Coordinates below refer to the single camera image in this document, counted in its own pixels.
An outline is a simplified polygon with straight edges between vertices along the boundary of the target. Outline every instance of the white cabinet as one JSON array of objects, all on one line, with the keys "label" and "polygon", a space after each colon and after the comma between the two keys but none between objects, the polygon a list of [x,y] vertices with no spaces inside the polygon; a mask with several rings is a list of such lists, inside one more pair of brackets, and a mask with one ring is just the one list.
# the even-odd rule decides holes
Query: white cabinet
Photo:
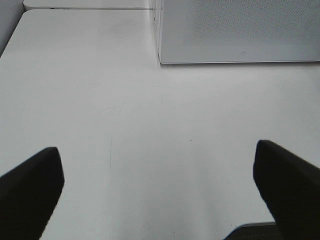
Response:
[{"label": "white cabinet", "polygon": [[320,60],[320,0],[154,0],[160,61]]}]

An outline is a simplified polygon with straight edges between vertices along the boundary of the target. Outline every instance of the white desk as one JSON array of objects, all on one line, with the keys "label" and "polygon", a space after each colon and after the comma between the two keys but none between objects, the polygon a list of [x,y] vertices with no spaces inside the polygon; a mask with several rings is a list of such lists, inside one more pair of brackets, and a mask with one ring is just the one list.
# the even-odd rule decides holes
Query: white desk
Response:
[{"label": "white desk", "polygon": [[317,64],[160,67],[149,10],[31,10],[0,59],[0,174],[47,146],[65,186],[43,240],[221,240],[271,221],[271,139],[320,166]]},{"label": "white desk", "polygon": [[24,0],[31,9],[150,9],[149,0]]}]

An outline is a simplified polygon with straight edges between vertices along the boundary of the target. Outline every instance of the black object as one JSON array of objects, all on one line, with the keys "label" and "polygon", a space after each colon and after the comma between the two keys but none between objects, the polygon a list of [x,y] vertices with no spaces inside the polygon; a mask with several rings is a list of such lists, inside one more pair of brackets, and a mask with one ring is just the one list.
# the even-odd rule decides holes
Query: black object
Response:
[{"label": "black object", "polygon": [[56,147],[45,148],[0,177],[0,239],[38,240],[64,182]]},{"label": "black object", "polygon": [[261,140],[253,178],[285,240],[320,239],[320,169]]},{"label": "black object", "polygon": [[283,240],[283,237],[275,222],[264,222],[239,226],[225,240]]}]

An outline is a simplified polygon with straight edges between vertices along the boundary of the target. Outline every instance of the table surface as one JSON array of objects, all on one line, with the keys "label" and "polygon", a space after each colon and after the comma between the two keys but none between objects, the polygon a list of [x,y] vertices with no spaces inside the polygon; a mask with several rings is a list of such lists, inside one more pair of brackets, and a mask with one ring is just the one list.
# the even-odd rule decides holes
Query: table surface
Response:
[{"label": "table surface", "polygon": [[272,221],[270,139],[320,166],[319,64],[161,66],[150,10],[31,10],[0,58],[0,174],[57,146],[43,240],[221,240]]},{"label": "table surface", "polygon": [[24,0],[31,9],[150,9],[151,0]]}]

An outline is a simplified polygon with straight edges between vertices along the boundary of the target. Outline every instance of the white box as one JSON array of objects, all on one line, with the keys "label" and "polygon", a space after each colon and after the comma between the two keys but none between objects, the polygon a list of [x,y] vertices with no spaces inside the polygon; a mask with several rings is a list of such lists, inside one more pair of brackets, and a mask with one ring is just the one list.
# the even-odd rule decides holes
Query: white box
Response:
[{"label": "white box", "polygon": [[160,62],[320,61],[320,0],[153,0]]}]

